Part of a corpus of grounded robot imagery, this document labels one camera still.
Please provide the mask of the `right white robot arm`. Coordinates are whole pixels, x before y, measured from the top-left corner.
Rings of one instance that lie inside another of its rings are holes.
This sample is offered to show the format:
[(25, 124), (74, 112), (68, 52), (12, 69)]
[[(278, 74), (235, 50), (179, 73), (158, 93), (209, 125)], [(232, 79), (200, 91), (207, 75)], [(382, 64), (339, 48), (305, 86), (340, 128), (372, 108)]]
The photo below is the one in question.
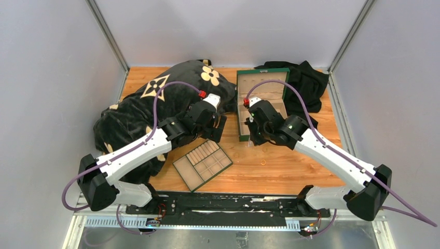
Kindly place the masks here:
[(254, 145), (271, 142), (300, 152), (324, 166), (344, 182), (342, 187), (307, 185), (298, 195), (297, 212), (310, 216), (320, 209), (348, 210), (356, 217), (373, 221), (381, 209), (391, 185), (392, 171), (357, 159), (324, 138), (301, 117), (287, 118), (267, 100), (244, 100), (249, 112), (245, 124)]

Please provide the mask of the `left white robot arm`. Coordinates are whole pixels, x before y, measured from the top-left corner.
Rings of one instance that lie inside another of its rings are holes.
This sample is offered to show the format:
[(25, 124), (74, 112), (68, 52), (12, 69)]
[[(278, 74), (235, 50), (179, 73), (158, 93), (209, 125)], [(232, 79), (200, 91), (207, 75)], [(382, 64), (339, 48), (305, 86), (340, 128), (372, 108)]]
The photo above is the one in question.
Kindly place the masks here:
[(227, 117), (216, 112), (216, 107), (200, 101), (187, 111), (159, 123), (155, 131), (108, 155), (81, 158), (75, 180), (84, 195), (86, 207), (96, 212), (112, 204), (138, 206), (146, 214), (154, 214), (159, 200), (152, 196), (145, 184), (121, 181), (126, 174), (195, 139), (220, 142)]

